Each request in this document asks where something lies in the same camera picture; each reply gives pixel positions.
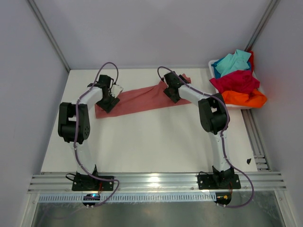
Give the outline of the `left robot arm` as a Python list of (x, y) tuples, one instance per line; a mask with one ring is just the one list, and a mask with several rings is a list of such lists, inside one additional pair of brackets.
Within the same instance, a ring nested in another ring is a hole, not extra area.
[(59, 106), (58, 134), (67, 142), (75, 156), (77, 172), (73, 176), (73, 191), (113, 191), (113, 176), (100, 176), (88, 146), (90, 135), (89, 111), (95, 105), (106, 114), (118, 104), (123, 90), (108, 75), (87, 86), (88, 90), (76, 101), (62, 102)]

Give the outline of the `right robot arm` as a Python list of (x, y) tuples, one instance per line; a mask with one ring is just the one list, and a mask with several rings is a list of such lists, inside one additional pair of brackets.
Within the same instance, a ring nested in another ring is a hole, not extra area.
[(223, 97), (219, 93), (210, 95), (194, 88), (185, 77), (177, 76), (175, 72), (164, 75), (162, 81), (167, 84), (165, 95), (174, 103), (185, 99), (198, 107), (200, 123), (208, 133), (212, 145), (212, 183), (215, 188), (228, 187), (234, 176), (234, 169), (225, 144), (230, 118)]

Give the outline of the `salmon pink t shirt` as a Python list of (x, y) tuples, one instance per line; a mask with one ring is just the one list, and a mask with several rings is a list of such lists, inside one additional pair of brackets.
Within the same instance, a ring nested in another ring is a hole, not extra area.
[(118, 117), (154, 109), (187, 105), (190, 103), (185, 99), (180, 99), (177, 103), (174, 103), (165, 95), (164, 89), (166, 88), (166, 83), (160, 81), (155, 86), (122, 92), (118, 96), (120, 101), (110, 113), (106, 113), (101, 107), (95, 105), (95, 117), (97, 119)]

